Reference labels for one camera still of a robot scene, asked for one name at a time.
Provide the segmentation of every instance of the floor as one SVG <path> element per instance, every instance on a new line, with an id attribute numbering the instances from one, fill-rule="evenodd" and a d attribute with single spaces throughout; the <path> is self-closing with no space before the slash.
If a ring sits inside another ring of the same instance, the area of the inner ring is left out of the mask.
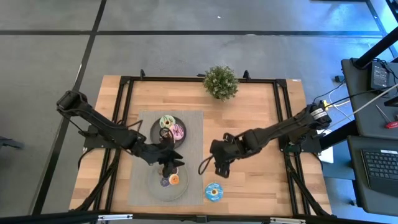
<path id="1" fill-rule="evenodd" d="M 386 30 L 391 31 L 396 24 L 391 22 L 387 6 L 383 1 L 371 2 Z M 23 150 L 0 150 L 0 217 L 30 212 L 61 120 L 55 103 L 74 85 L 90 43 L 88 35 L 10 35 L 15 33 L 1 31 L 92 30 L 100 3 L 0 2 L 0 136 L 25 143 Z M 379 28 L 364 2 L 108 0 L 98 30 L 377 32 Z M 195 76 L 214 65 L 229 65 L 239 77 L 249 70 L 252 77 L 301 79 L 309 102 L 337 86 L 333 77 L 341 75 L 341 59 L 361 56 L 381 38 L 360 34 L 97 35 L 86 69 L 83 64 L 80 70 L 80 74 L 84 72 L 80 91 L 94 105 L 103 75 L 139 75 L 144 69 L 148 76 Z M 379 57 L 393 59 L 389 50 Z M 337 100 L 346 94 L 342 87 L 331 98 Z M 350 105 L 340 109 L 352 112 Z M 345 117 L 336 110 L 330 115 L 335 121 Z M 82 145 L 83 138 L 70 126 L 44 213 L 68 210 Z M 349 180 L 325 180 L 338 217 L 398 222 L 396 217 L 367 214 L 348 205 L 347 200 L 354 197 Z"/>

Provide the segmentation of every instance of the black plate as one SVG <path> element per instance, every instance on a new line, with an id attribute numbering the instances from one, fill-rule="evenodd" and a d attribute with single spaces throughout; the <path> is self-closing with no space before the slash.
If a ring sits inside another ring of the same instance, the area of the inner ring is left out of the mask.
<path id="1" fill-rule="evenodd" d="M 175 140 L 175 144 L 174 144 L 174 149 L 178 148 L 181 146 L 181 144 L 184 142 L 185 137 L 187 136 L 187 129 L 185 127 L 184 122 L 182 122 L 182 120 L 180 118 L 176 118 L 173 116 L 173 118 L 175 119 L 175 122 L 181 126 L 181 128 L 184 130 L 184 136 L 180 139 L 180 140 Z M 155 121 L 155 123 L 152 125 L 152 127 L 150 128 L 150 140 L 152 141 L 152 143 L 154 144 L 158 144 L 160 143 L 159 140 L 159 131 L 161 129 L 160 124 L 159 124 L 160 118 L 157 119 Z"/>

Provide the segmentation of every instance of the orange donut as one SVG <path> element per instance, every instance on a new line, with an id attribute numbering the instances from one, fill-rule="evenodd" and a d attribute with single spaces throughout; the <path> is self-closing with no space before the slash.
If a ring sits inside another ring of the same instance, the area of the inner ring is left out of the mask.
<path id="1" fill-rule="evenodd" d="M 177 174 L 172 174 L 169 177 L 169 182 L 171 185 L 176 185 L 180 182 L 180 177 Z"/>

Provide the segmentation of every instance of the blue donut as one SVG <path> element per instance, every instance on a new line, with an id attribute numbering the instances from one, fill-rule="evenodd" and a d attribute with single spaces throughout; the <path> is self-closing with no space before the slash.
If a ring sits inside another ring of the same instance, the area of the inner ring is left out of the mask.
<path id="1" fill-rule="evenodd" d="M 205 189 L 206 198 L 212 202 L 218 202 L 223 198 L 223 188 L 219 183 L 210 183 Z"/>

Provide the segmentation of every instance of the pink frosted donut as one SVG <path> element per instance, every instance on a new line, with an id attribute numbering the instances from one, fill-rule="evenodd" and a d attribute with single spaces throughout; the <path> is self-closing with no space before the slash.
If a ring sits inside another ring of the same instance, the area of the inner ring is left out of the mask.
<path id="1" fill-rule="evenodd" d="M 173 133 L 175 140 L 181 140 L 184 137 L 184 129 L 178 124 L 173 124 L 170 127 L 170 131 Z"/>

